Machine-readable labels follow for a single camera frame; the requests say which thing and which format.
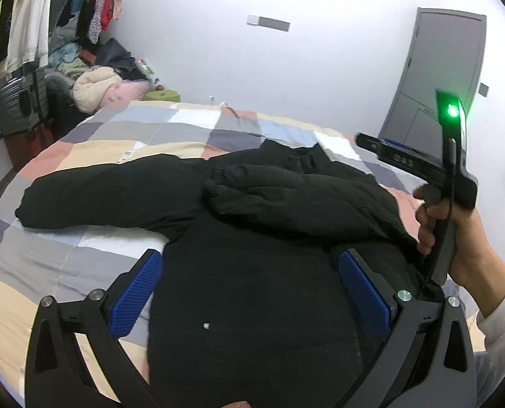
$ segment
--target white sleeve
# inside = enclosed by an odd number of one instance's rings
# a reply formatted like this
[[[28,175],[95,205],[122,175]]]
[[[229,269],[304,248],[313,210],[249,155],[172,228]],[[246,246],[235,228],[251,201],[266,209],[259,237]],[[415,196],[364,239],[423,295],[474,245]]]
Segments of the white sleeve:
[[[505,376],[505,299],[486,319],[479,313],[477,326],[485,334],[486,348],[475,353],[477,406],[481,406]]]

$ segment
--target bed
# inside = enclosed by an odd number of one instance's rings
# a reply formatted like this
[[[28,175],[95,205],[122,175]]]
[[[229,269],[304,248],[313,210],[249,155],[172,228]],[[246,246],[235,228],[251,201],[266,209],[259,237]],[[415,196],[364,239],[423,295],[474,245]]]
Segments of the bed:
[[[372,173],[395,196],[407,230],[416,237],[414,214],[419,202],[411,193],[423,182],[377,161],[357,148],[351,136],[288,118],[216,106],[132,102],[104,108],[27,164],[0,200],[0,379],[18,401],[23,403],[26,351],[40,299],[53,295],[60,302],[82,300],[94,288],[107,288],[146,249],[161,251],[166,242],[161,235],[142,229],[83,226],[52,232],[23,228],[14,211],[33,180],[57,170],[121,164],[158,153],[211,158],[260,147],[265,139],[289,147],[311,147],[318,142],[332,160]],[[131,334],[121,339],[145,378],[148,317],[147,303]],[[78,339],[98,389],[115,398],[86,338],[78,335]]]

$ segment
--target suitcase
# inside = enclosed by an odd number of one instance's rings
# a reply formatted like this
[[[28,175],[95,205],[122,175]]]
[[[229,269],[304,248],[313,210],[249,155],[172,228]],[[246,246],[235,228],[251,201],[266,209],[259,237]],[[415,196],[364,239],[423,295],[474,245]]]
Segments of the suitcase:
[[[49,105],[43,68],[14,78],[0,89],[0,136],[32,130],[47,120]]]

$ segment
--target device handle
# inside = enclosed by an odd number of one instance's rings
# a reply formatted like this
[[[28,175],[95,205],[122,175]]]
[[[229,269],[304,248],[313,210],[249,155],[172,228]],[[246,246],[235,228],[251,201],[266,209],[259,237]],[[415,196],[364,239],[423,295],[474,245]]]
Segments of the device handle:
[[[423,195],[427,208],[439,204],[443,199],[441,190],[431,184],[424,186]],[[430,271],[434,264],[431,279],[442,286],[447,281],[456,253],[456,224],[450,219],[436,219],[429,223],[428,228],[433,232],[436,243],[426,257],[426,271]]]

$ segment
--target gray door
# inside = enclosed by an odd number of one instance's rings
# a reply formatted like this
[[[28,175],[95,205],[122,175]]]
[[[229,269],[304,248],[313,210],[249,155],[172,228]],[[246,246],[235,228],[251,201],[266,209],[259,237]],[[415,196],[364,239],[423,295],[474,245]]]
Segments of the gray door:
[[[485,50],[486,16],[419,9],[400,86],[379,137],[441,158],[436,89],[457,94],[469,112]]]

